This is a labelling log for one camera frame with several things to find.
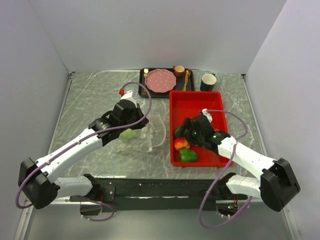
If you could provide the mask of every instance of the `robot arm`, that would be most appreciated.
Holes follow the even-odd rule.
[[[94,177],[85,174],[80,177],[59,177],[63,172],[82,159],[87,154],[105,146],[128,128],[119,128],[104,131],[109,128],[129,125],[137,122],[143,117],[140,106],[133,98],[133,92],[126,92],[113,110],[106,112],[100,118],[95,119],[88,128],[79,136],[62,146],[55,152],[41,157],[36,161],[30,158],[21,163],[19,181],[20,186],[26,177],[36,168],[47,163],[41,170],[23,187],[24,194],[29,198],[36,209],[49,205],[54,199],[67,196],[90,196],[96,195],[99,184]],[[145,118],[138,124],[130,127],[133,130],[142,129],[148,123]],[[49,160],[60,154],[54,161]]]
[[[261,155],[238,143],[228,133],[214,131],[211,121],[212,116],[203,109],[200,115],[192,119],[186,117],[177,135],[182,137],[185,130],[189,130],[185,137],[189,143],[228,159],[236,144],[233,161],[252,173],[255,178],[230,173],[223,178],[225,185],[233,194],[261,198],[272,210],[281,211],[300,191],[299,183],[289,162],[283,158],[275,160]]]

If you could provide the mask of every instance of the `red tray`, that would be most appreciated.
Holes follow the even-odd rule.
[[[221,94],[218,91],[171,91],[170,92],[170,156],[176,167],[224,167],[228,159],[207,149],[191,145],[190,149],[198,155],[196,162],[180,162],[179,152],[174,148],[174,129],[180,126],[185,117],[193,118],[202,109],[223,110]],[[210,112],[214,130],[228,132],[223,112]]]

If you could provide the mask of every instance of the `gold spoon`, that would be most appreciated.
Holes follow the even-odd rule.
[[[189,79],[190,75],[191,75],[191,72],[189,69],[187,69],[185,71],[184,86],[183,86],[182,91],[187,91],[188,79]]]

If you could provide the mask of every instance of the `white cable clip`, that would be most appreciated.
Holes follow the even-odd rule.
[[[206,118],[208,119],[208,121],[211,123],[212,122],[212,116],[210,113],[208,113],[208,109],[204,108],[201,111],[202,115],[206,116]]]

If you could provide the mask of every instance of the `pink plate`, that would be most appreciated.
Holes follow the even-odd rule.
[[[168,92],[176,84],[176,76],[167,69],[155,69],[145,77],[145,85],[155,93]]]

